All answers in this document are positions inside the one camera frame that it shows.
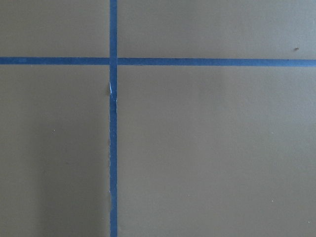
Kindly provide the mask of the blue horizontal tape strip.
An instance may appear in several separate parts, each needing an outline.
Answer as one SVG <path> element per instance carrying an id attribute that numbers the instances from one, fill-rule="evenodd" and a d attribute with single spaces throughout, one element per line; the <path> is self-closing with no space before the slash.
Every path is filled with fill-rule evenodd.
<path id="1" fill-rule="evenodd" d="M 2 65 L 110 65 L 106 57 L 1 57 Z M 315 67 L 315 59 L 118 58 L 122 66 Z"/>

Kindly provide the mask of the blue vertical tape strip right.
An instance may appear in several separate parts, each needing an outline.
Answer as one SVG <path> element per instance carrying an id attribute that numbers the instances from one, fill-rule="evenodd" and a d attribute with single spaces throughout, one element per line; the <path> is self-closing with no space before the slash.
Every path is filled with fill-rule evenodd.
<path id="1" fill-rule="evenodd" d="M 117 170 L 117 8 L 118 2 L 110 0 L 110 236 L 118 236 L 118 170 Z"/>

